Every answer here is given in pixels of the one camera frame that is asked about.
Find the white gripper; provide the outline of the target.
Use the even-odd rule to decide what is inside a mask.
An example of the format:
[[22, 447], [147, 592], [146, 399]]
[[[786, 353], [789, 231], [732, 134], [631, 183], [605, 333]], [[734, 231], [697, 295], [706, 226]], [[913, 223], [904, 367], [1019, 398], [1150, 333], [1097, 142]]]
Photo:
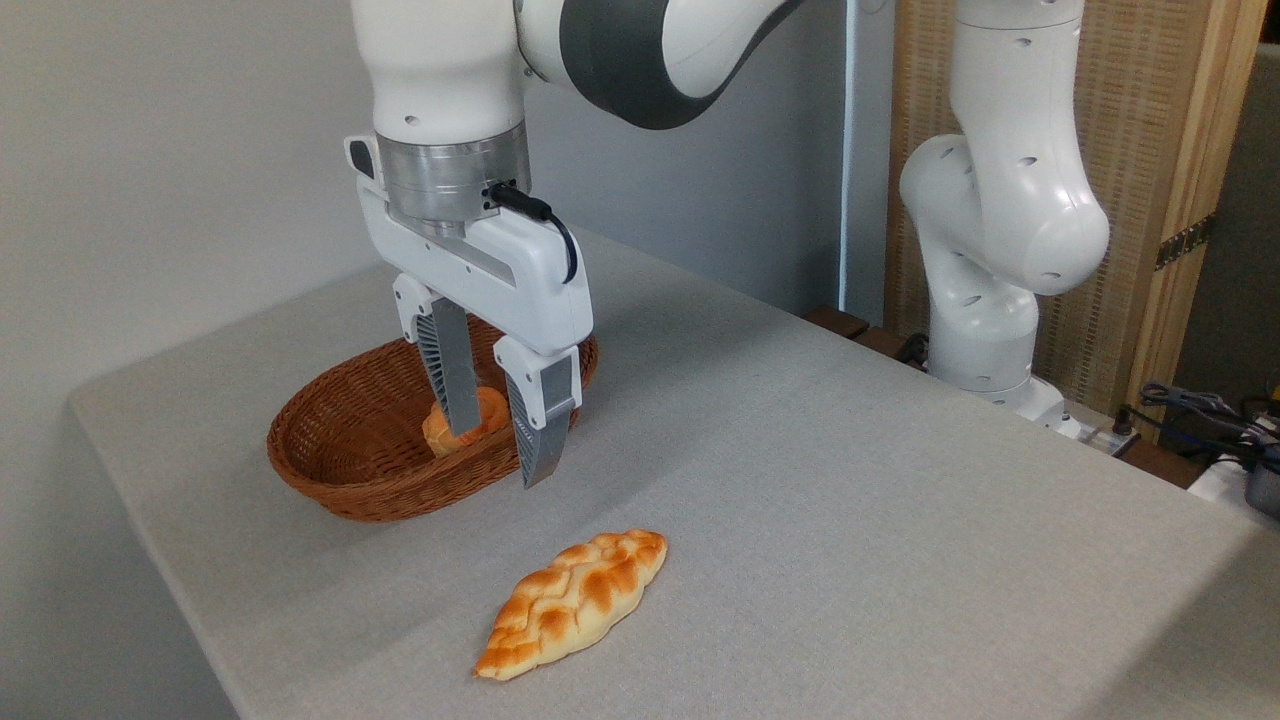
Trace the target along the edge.
[[563, 234], [509, 209], [458, 232], [398, 218], [374, 137], [344, 143], [372, 245], [402, 272], [393, 283], [402, 334], [416, 346], [451, 432], [462, 436], [483, 423], [468, 311], [508, 334], [494, 355], [507, 375], [521, 477], [527, 488], [547, 479], [582, 402], [573, 345], [594, 327], [585, 261], [567, 282]]

